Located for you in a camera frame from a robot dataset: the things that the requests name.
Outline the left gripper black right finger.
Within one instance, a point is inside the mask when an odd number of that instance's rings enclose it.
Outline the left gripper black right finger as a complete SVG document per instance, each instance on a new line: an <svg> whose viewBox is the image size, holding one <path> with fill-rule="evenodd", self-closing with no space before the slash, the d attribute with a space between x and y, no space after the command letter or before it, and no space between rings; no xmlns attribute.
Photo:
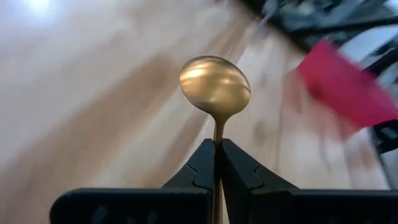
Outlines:
<svg viewBox="0 0 398 224"><path fill-rule="evenodd" d="M300 189L223 140L230 224L398 224L398 190Z"/></svg>

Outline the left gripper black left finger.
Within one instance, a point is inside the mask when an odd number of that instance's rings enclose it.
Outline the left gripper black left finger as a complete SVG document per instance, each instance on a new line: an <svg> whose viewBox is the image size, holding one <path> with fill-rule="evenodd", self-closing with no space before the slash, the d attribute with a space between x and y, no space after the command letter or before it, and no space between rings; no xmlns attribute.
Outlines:
<svg viewBox="0 0 398 224"><path fill-rule="evenodd" d="M215 146L205 139L156 189L80 188L59 196L50 224L213 224Z"/></svg>

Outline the gold spoon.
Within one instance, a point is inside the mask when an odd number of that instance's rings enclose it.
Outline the gold spoon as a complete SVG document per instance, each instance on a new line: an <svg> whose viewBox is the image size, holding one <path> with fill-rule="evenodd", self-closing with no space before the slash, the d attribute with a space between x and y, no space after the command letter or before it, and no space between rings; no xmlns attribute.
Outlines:
<svg viewBox="0 0 398 224"><path fill-rule="evenodd" d="M213 194L213 224L223 224L221 165L223 164L223 132L230 117L240 113L251 97L250 84L240 69L228 60L202 55L186 62L179 76L186 99L215 121L215 191Z"/></svg>

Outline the red plastic bin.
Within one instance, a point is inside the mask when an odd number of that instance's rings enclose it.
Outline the red plastic bin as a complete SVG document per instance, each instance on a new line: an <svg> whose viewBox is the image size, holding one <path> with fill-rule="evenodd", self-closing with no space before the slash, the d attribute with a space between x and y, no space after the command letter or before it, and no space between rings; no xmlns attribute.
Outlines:
<svg viewBox="0 0 398 224"><path fill-rule="evenodd" d="M364 128L398 119L398 106L373 73L322 40L284 80L284 115L318 131L339 126L344 140Z"/></svg>

